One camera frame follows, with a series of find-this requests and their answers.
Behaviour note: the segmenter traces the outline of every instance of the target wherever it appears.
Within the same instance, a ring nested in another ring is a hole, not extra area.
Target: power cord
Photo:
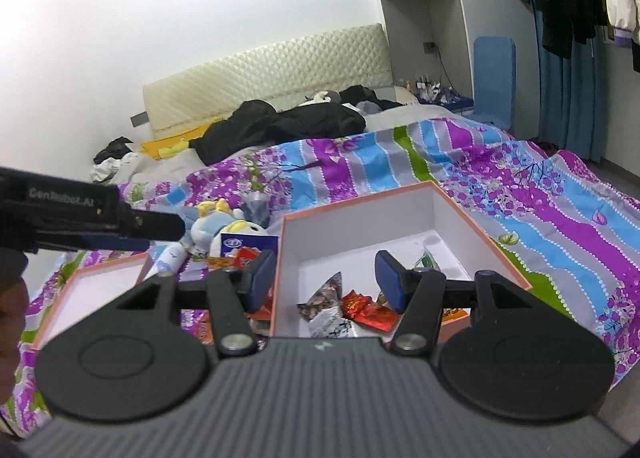
[[[444,63],[442,62],[442,54],[440,53],[440,47],[438,46],[438,44],[434,44],[434,46],[436,47],[436,50],[438,51],[438,61],[440,61],[440,67],[441,67],[440,81],[438,81],[438,82],[442,84],[442,71],[444,70],[444,75],[447,76],[447,80],[449,81],[449,86],[452,87],[452,89],[457,94],[460,94],[460,92],[458,92],[458,90],[456,90],[456,87],[453,86],[453,82],[451,81],[451,78],[449,77],[449,74],[447,74],[447,68],[444,66]]]

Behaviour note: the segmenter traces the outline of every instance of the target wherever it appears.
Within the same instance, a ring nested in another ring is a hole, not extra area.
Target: snack package
[[[466,312],[462,308],[443,308],[442,309],[442,322],[445,321],[453,321],[454,319],[459,319],[460,317],[464,317]]]
[[[378,298],[376,299],[376,305],[380,305],[380,307],[384,307],[386,305],[386,297],[382,292],[378,294]]]
[[[251,319],[249,321],[249,325],[251,326],[251,330],[253,330],[256,335],[261,335],[263,337],[269,336],[269,332],[271,330],[271,321]]]
[[[321,310],[336,307],[342,296],[342,273],[335,273],[327,279],[306,303],[298,305],[300,317],[311,321]]]
[[[365,308],[372,299],[370,295],[357,294],[351,291],[342,298],[342,312],[347,319],[354,319],[357,314]]]
[[[313,338],[342,339],[354,337],[351,321],[342,317],[340,305],[325,308],[309,321],[309,333]]]
[[[207,258],[207,268],[209,271],[219,271],[234,266],[235,258]]]
[[[213,344],[213,332],[211,331],[211,319],[209,311],[206,311],[196,326],[196,337],[203,344]]]
[[[261,251],[273,251],[278,256],[278,237],[277,236],[258,236],[255,234],[221,234],[221,257],[236,257],[241,248],[246,247],[254,249],[258,253]]]
[[[416,270],[426,269],[426,270],[439,271],[440,267],[436,263],[436,260],[433,257],[433,254],[431,254],[431,251],[428,250],[427,247],[423,246],[422,256],[420,257],[420,259],[418,259],[418,261],[415,262],[414,269]]]
[[[389,307],[369,303],[355,315],[353,320],[383,332],[391,332],[398,322],[398,318],[399,315]]]

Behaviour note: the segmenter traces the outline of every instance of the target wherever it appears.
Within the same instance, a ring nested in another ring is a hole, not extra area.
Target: person's hand
[[[0,404],[14,392],[15,369],[20,362],[18,343],[24,330],[29,293],[24,280],[2,283],[0,277]]]

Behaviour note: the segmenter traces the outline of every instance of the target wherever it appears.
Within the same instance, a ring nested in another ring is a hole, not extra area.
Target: circular pad
[[[88,317],[40,352],[36,380],[53,413],[98,422],[141,420],[184,402],[209,373],[202,344],[137,311]]]
[[[553,321],[506,310],[458,332],[438,357],[446,385],[481,411],[519,422],[596,411],[611,385],[612,356],[578,324]]]

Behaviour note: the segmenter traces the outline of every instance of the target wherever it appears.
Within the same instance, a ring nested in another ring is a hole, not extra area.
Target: purple floral blanket
[[[127,184],[139,209],[217,197],[269,195],[274,217],[423,180],[464,207],[532,284],[531,293],[600,336],[616,360],[616,384],[640,356],[640,202],[599,181],[572,153],[551,158],[497,128],[433,119],[346,139],[310,139],[265,149],[189,175],[185,181]],[[76,268],[121,253],[65,255],[30,305],[14,397],[1,408],[25,435],[48,418],[34,383],[31,342]],[[184,271],[202,269],[190,261]],[[184,311],[194,332],[203,313]]]

